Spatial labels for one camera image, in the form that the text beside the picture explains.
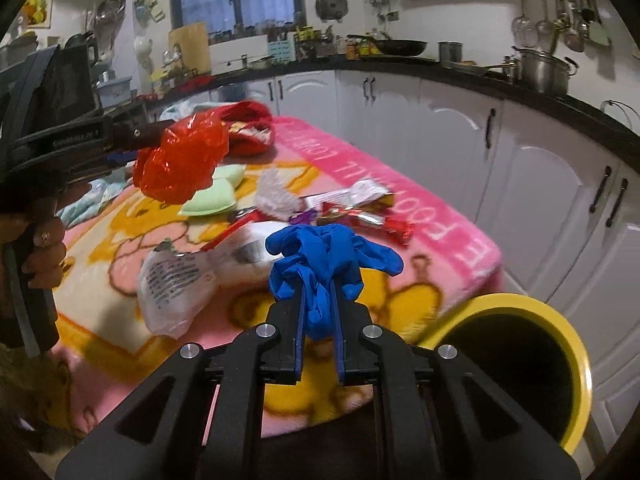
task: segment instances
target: blue rubber glove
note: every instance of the blue rubber glove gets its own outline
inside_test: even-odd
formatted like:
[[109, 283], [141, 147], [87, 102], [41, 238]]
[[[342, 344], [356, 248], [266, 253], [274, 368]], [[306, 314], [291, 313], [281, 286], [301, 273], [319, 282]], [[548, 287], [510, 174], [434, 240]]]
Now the blue rubber glove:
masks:
[[364, 288], [360, 268], [377, 269], [395, 276], [402, 272], [402, 258], [385, 246], [369, 242], [341, 224], [314, 227], [292, 225], [266, 240], [270, 254], [280, 254], [271, 269], [269, 286], [278, 300], [291, 298], [302, 279], [306, 334], [313, 340], [333, 335], [331, 282], [340, 277], [347, 300], [355, 301]]

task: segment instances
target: human hand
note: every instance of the human hand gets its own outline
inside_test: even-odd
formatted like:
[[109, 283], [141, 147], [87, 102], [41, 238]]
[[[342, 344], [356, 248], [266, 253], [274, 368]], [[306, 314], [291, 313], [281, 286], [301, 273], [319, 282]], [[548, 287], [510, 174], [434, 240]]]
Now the human hand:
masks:
[[[72, 186], [58, 201], [63, 208], [82, 197], [91, 189], [90, 184]], [[17, 240], [30, 224], [28, 213], [0, 214], [0, 253], [2, 245]], [[60, 218], [51, 218], [41, 222], [33, 237], [33, 253], [25, 262], [18, 262], [22, 272], [33, 274], [30, 288], [54, 288], [62, 281], [60, 263], [65, 259], [66, 247], [62, 243], [65, 226]], [[5, 272], [0, 260], [0, 314], [10, 306], [10, 298], [5, 283]]]

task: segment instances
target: metal bolt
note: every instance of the metal bolt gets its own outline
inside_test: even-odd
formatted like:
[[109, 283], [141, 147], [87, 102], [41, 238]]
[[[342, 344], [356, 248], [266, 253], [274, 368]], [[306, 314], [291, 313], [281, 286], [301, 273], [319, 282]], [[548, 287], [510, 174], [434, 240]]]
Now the metal bolt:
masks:
[[452, 345], [442, 345], [438, 348], [438, 354], [440, 354], [440, 357], [443, 359], [453, 359], [458, 355], [458, 350]]
[[260, 337], [271, 337], [276, 333], [276, 327], [269, 323], [263, 323], [255, 328], [255, 333]]
[[364, 337], [375, 339], [382, 335], [382, 329], [378, 325], [367, 325], [362, 329], [362, 333], [364, 334]]
[[180, 348], [180, 356], [185, 359], [193, 359], [200, 353], [200, 347], [196, 343], [187, 343]]

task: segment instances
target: yellow bucket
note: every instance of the yellow bucket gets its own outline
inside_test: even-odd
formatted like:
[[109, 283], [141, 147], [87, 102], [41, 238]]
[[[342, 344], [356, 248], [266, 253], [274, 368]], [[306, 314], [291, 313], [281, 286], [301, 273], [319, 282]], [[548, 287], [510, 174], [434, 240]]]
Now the yellow bucket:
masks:
[[420, 346], [441, 344], [457, 347], [574, 452], [591, 411], [591, 370], [561, 314], [527, 296], [488, 294], [437, 319]]

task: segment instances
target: framed picture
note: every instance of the framed picture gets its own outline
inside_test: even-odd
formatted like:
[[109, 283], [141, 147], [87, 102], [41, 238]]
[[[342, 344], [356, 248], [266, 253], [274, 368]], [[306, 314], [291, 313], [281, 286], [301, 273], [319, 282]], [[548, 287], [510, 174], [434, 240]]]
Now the framed picture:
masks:
[[22, 9], [27, 15], [29, 28], [51, 28], [53, 0], [27, 0]]

